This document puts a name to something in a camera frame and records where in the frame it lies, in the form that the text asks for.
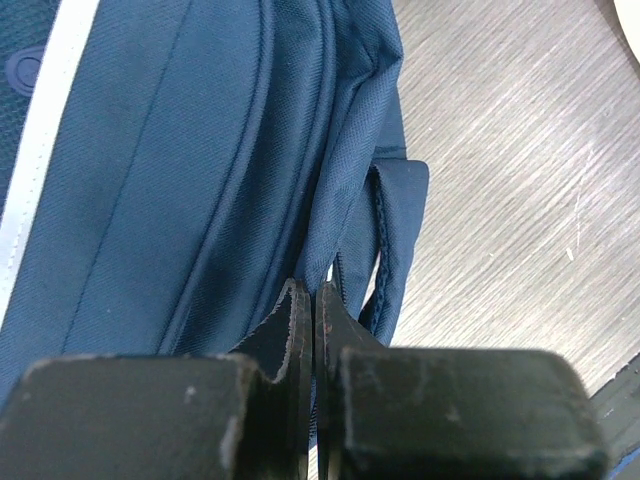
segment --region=backpack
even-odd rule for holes
[[[390,343],[428,184],[390,0],[0,0],[0,32],[0,404],[42,358],[227,352],[332,266]]]

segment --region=gray wood surface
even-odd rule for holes
[[[396,0],[431,185],[396,345],[640,351],[640,77],[613,0]]]

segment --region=wood grain surface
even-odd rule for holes
[[[394,4],[431,184],[393,343],[552,350],[595,392],[640,351],[640,66],[613,0]]]

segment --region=blue button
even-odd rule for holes
[[[11,88],[20,95],[30,97],[33,94],[43,55],[44,46],[37,46],[20,50],[7,60],[4,73]]]

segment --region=blue bag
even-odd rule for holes
[[[8,171],[29,100],[15,55],[55,8],[0,0]],[[332,264],[389,344],[428,183],[406,158],[390,0],[102,0],[92,20],[44,187],[19,184],[19,155],[5,205],[0,404],[45,357],[229,351],[287,277],[313,293]],[[21,188],[39,198],[28,241],[6,226]]]

